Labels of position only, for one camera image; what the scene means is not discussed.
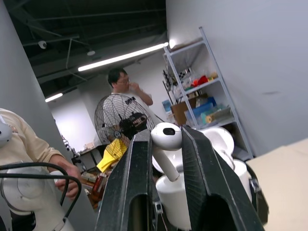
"ceiling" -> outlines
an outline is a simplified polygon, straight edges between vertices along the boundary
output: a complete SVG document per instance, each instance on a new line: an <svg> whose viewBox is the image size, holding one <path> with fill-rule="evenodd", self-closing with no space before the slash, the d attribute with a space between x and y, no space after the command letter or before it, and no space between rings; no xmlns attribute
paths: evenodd
<svg viewBox="0 0 308 231"><path fill-rule="evenodd" d="M79 73L81 65L167 40L166 0L4 2L45 97L67 93L112 67L125 67L149 54ZM46 49L40 48L40 40L47 42ZM89 51L95 54L87 56Z"/></svg>

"ceiling pipe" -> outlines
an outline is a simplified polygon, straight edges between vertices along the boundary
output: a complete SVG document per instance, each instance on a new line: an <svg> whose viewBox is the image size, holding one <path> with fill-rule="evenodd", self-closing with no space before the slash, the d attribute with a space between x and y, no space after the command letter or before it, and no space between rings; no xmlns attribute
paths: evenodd
<svg viewBox="0 0 308 231"><path fill-rule="evenodd" d="M26 3L28 3L31 0L21 0L20 2L18 2L15 6L13 6L12 8L8 9L8 12L11 12L13 10L18 9L19 7L22 7L23 5L25 5Z"/></svg>
<svg viewBox="0 0 308 231"><path fill-rule="evenodd" d="M69 39L78 39L78 38L79 38L79 35L62 36L62 37L59 37L59 38L46 40L45 42L51 43L51 42L59 42L59 41L64 41L64 40L69 40ZM38 42L40 42L40 41L42 41L42 39L23 43L23 47L37 45Z"/></svg>
<svg viewBox="0 0 308 231"><path fill-rule="evenodd" d="M135 27L135 28L132 28L132 29L127 29L127 30L119 30L119 31L112 32L112 33L107 33L107 34L102 34L102 35L97 35L97 36L89 37L87 39L88 40L99 39L99 38L106 37L106 36L109 36L109 35L117 35L117 34L121 34L121 33L125 33L125 32L130 32L130 31L134 31L134 30L145 29L145 28L149 28L149 27L153 27L153 26L157 26L157 25L158 24L150 24L150 25Z"/></svg>
<svg viewBox="0 0 308 231"><path fill-rule="evenodd" d="M76 75L75 73L71 72L71 71L68 69L68 61L69 61L69 55L70 55L70 53L71 53L71 46L72 46L72 39L69 40L69 46L68 46L68 51L67 51L67 58L66 58L66 65L65 65L65 67L66 67L67 71L68 71L70 74L72 74L73 76L76 76L76 77L78 77L78 78L80 78L80 79L82 79L82 80L84 80L84 81L87 81L87 79L85 79L85 78L83 78L83 77L81 77L81 76L79 76L79 75Z"/></svg>
<svg viewBox="0 0 308 231"><path fill-rule="evenodd" d="M57 34L57 33L54 33L52 31L49 31L49 30L45 30L45 29L42 29L42 28L39 28L37 26L33 26L33 25L30 25L30 24L27 24L28 27L30 28L33 28L33 29L36 29L36 30L39 30L39 31L43 31L43 32L46 32L48 34L52 34L52 35L55 35L55 36L59 36L59 37L63 37L63 35L60 35L60 34ZM87 45L89 46L89 44L85 43L85 42L81 42L79 40L76 40L76 39L72 39L74 42L78 42L78 43L81 43L81 44L84 44L84 45Z"/></svg>
<svg viewBox="0 0 308 231"><path fill-rule="evenodd" d="M49 20L72 19L72 18L89 18L89 17L134 14L134 13L149 13L149 12L159 12L159 11L166 11L166 9L154 9L154 10L143 10L143 11L124 11L124 12L113 12L113 13L95 13L95 14L72 15L72 16L50 17L50 18L36 18L36 19L32 19L31 21L49 21Z"/></svg>

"earbud stem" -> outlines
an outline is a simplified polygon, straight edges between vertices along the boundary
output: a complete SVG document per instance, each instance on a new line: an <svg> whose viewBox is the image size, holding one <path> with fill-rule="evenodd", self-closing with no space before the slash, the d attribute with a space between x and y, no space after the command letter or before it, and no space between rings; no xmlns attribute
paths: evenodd
<svg viewBox="0 0 308 231"><path fill-rule="evenodd" d="M155 146L155 144L153 144L153 157L155 158L165 175L168 177L169 181L175 182L180 177L179 172L173 166L169 158L166 156L165 152Z"/></svg>

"wooden tabletop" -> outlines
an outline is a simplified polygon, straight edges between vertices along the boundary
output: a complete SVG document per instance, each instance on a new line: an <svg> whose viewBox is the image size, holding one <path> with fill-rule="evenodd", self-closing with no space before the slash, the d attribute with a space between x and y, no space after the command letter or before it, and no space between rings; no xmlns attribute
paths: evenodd
<svg viewBox="0 0 308 231"><path fill-rule="evenodd" d="M266 231L308 231L308 140L247 162L269 204Z"/></svg>

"ceiling light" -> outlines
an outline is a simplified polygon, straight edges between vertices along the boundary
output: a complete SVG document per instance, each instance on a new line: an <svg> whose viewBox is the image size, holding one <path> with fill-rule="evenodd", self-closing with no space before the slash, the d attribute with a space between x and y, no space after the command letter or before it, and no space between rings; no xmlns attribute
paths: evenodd
<svg viewBox="0 0 308 231"><path fill-rule="evenodd" d="M118 57L115 57L115 58L106 59L106 60L103 60L103 61L99 61L97 63L85 65L85 66L79 67L78 71L89 70L89 69L92 69L92 68L95 68L95 67L98 67L98 66L111 64L111 63L118 62L118 61L121 61L121 60L124 60L124 59L135 57L135 56L138 56L138 55L141 55L141 54L152 52L152 51L161 49L163 47L166 47L166 46L168 46L168 44L169 44L168 42L165 42L165 43L162 43L162 44L159 44L159 45L156 45L156 46L153 46L153 47L149 47L149 48L146 48L146 49L143 49L143 50L140 50L140 51L135 51L133 53L124 54L124 55L121 55L121 56L118 56Z"/></svg>
<svg viewBox="0 0 308 231"><path fill-rule="evenodd" d="M169 47L172 49L175 46L175 41L173 39L169 40Z"/></svg>
<svg viewBox="0 0 308 231"><path fill-rule="evenodd" d="M61 96L63 96L63 94L62 93L60 93L60 94L57 94L57 95L54 95L54 96L51 96L51 97L49 97L49 98L47 98L47 99L45 99L45 102L50 102L50 101L52 101L52 100L55 100L55 99L57 99L57 98L60 98Z"/></svg>

